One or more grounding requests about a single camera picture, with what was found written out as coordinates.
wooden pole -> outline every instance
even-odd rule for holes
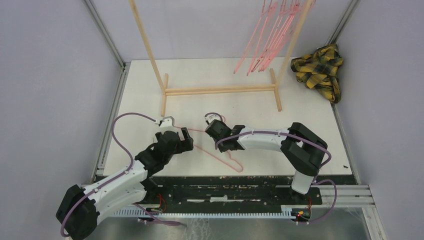
[[[276,74],[274,73],[274,69],[269,70],[269,74],[271,75],[271,81],[273,84],[276,83]],[[278,86],[275,85],[274,87],[274,96],[275,96],[275,102],[277,103],[277,110],[281,112],[283,110],[283,107],[281,106],[281,100],[280,100],[280,93],[278,91]]]
[[[165,89],[168,87],[168,73],[165,73]],[[165,110],[167,109],[167,94],[162,94],[162,106],[160,107],[160,115],[165,117]]]
[[[290,57],[292,56],[293,49],[295,48],[296,42],[298,41],[299,34],[301,33],[302,26],[305,23],[305,19],[308,15],[309,8],[311,7],[313,0],[306,0],[306,5],[300,14],[299,21],[296,24],[296,28],[294,29],[293,36],[291,37],[290,45],[288,46],[287,53],[285,55],[284,61],[282,62],[281,68],[278,73],[278,77],[276,78],[275,87],[278,88],[281,80],[283,79],[283,75],[286,72],[287,67],[289,66]]]
[[[181,95],[198,95],[198,94],[226,94],[226,93],[247,93],[247,92],[263,92],[274,91],[274,87],[256,88],[256,89],[229,89],[229,90],[213,90],[213,91],[184,91],[184,92],[167,92],[167,96]]]
[[[198,91],[222,91],[222,90],[249,90],[249,89],[269,89],[274,88],[275,84],[258,85],[238,85],[238,86],[206,86],[206,87],[185,87],[185,88],[166,88],[165,93],[198,92]]]
[[[155,57],[153,56],[152,49],[150,47],[149,39],[147,37],[145,27],[143,26],[142,19],[140,18],[139,11],[137,10],[136,3],[134,0],[128,0],[129,5],[132,9],[132,14],[134,15],[135,21],[137,22],[138,30],[140,31],[141,38],[143,39],[144,47],[146,49],[148,58],[150,59],[151,66],[153,67],[154,74],[156,75],[157,82],[159,83],[160,90],[162,94],[165,93],[165,86],[161,79],[161,74],[159,73],[158,66],[156,65]]]

wooden base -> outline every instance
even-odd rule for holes
[[[273,91],[278,112],[282,111],[280,93],[276,81],[274,69],[269,70],[271,76],[271,84],[258,85],[240,85],[240,86],[211,86],[211,87],[186,87],[186,88],[168,88],[169,76],[165,73],[164,93],[162,94],[162,104],[160,107],[160,115],[165,117],[168,96],[198,95],[198,94],[225,94],[225,93],[247,93],[247,92],[263,92]]]

metal frame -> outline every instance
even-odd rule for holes
[[[100,18],[99,14],[96,11],[96,7],[92,0],[82,0],[85,7],[87,8],[88,12],[90,13],[91,17],[94,20],[95,25],[97,26],[99,32],[103,36],[104,40],[106,41],[107,45],[109,46],[110,51],[113,54],[113,57],[115,58],[116,62],[121,68],[125,67],[124,61],[121,57],[121,55],[118,52],[117,47],[114,44],[114,41],[112,40],[111,36],[109,35],[108,31],[106,30],[105,25],[102,22],[102,19]]]
[[[122,95],[124,92],[124,86],[127,79],[128,71],[130,68],[129,63],[124,63],[121,56],[119,55],[119,52],[117,48],[115,47],[109,33],[106,30],[105,25],[102,23],[101,18],[99,17],[96,8],[91,0],[82,0],[84,4],[86,5],[90,15],[93,17],[93,20],[98,27],[100,33],[103,35],[106,43],[109,45],[109,48],[111,52],[113,53],[113,56],[117,63],[121,66],[121,74],[119,77],[119,81],[117,83],[116,91],[115,91],[115,97],[112,103],[112,107],[110,109],[109,119],[106,125],[106,129],[104,131],[103,140],[101,143],[101,146],[98,150],[98,156],[97,160],[95,162],[95,165],[92,170],[92,177],[89,182],[89,184],[93,183],[96,177],[96,174],[101,175],[103,173],[103,169],[105,166],[105,157],[108,152],[110,143],[111,143],[111,125],[113,119],[117,116],[120,102],[122,99]],[[352,13],[358,6],[358,3],[360,0],[351,0],[348,6],[346,7],[346,10],[343,12],[342,16],[340,17],[340,20],[338,21],[338,24],[336,28],[334,29],[331,36],[328,38],[326,44],[335,43],[337,42],[341,32],[343,31],[344,27],[346,26],[347,22],[349,21],[350,17],[352,16]],[[357,169],[351,161],[351,153],[349,146],[346,141],[346,136],[344,134],[344,130],[340,124],[340,118],[337,112],[337,109],[332,104],[334,117],[336,119],[337,125],[339,127],[340,135],[343,140],[343,144],[349,159],[349,162],[351,164],[351,169],[353,171],[354,176],[356,177],[356,180],[360,182],[358,179],[358,172]],[[279,185],[276,186],[277,188],[286,188],[288,185]],[[321,185],[318,186],[318,188],[321,191],[321,199],[323,204],[322,205],[313,205],[313,208],[328,208],[334,199],[334,189],[331,185]],[[337,185],[337,202],[335,205],[335,208],[362,208],[363,214],[365,216],[366,225],[370,234],[370,237],[372,240],[386,240],[386,234],[384,232],[381,220],[379,218],[376,205],[374,203],[374,199],[372,197],[372,193],[370,191],[370,188],[368,185]],[[147,204],[144,205],[144,207],[158,207],[157,205],[151,205]],[[302,205],[282,205],[281,210],[282,213],[284,213],[287,210],[291,210],[292,208],[302,208],[305,206]],[[133,217],[130,216],[129,211],[125,212],[122,211],[119,214],[113,216],[113,217]],[[181,218],[182,215],[171,215],[169,213],[163,214],[163,217],[179,217]],[[199,215],[199,214],[184,214],[185,218],[202,218],[202,217],[208,217],[208,218],[218,218],[220,216],[207,216],[207,215]],[[231,218],[257,218],[256,215],[250,215],[250,216],[231,216]],[[267,218],[272,216],[261,216],[261,218]]]
[[[141,204],[143,208],[157,208],[159,205],[146,206]],[[184,219],[292,219],[290,216],[292,209],[289,207],[281,207],[281,213],[159,213],[158,218],[184,218]],[[149,218],[142,210],[136,206],[127,206],[110,215],[109,218]]]

metal floor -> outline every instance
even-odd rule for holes
[[[312,209],[312,219],[328,209]],[[336,208],[322,221],[296,226],[287,219],[169,218],[185,226],[144,225],[136,218],[108,217],[87,240],[370,240],[361,208]]]

white table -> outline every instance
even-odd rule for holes
[[[246,59],[243,66],[233,74],[237,58],[215,59],[176,59],[157,60],[157,66],[163,76],[169,74],[171,88],[228,86],[241,84],[268,84],[271,82],[269,71],[251,73],[246,77]],[[275,58],[270,67],[275,74],[283,58]],[[342,138],[331,108],[330,102],[315,90],[307,89],[296,81],[295,74],[287,69],[279,87],[282,111],[277,111],[274,93],[246,92],[203,95],[169,96],[166,116],[173,116],[175,124],[199,130],[206,128],[204,114],[217,112],[226,117],[226,124],[246,125],[258,129],[280,129],[300,122],[316,133],[328,144],[332,160],[321,169],[320,175],[350,175]],[[149,60],[131,62],[125,84],[119,115],[137,112],[155,119],[160,117],[162,94]],[[154,141],[157,125],[139,116],[121,118],[115,127],[116,137],[126,146],[133,156],[144,150]],[[190,132],[194,143],[214,153],[234,167],[228,155],[214,148],[214,141],[207,134]],[[291,176],[295,169],[282,153],[269,150],[251,149],[233,151],[232,157],[244,167],[237,173],[225,164],[205,154],[199,149],[175,155],[165,168],[156,176]],[[111,175],[124,167],[129,157],[112,141],[106,155],[103,174]]]

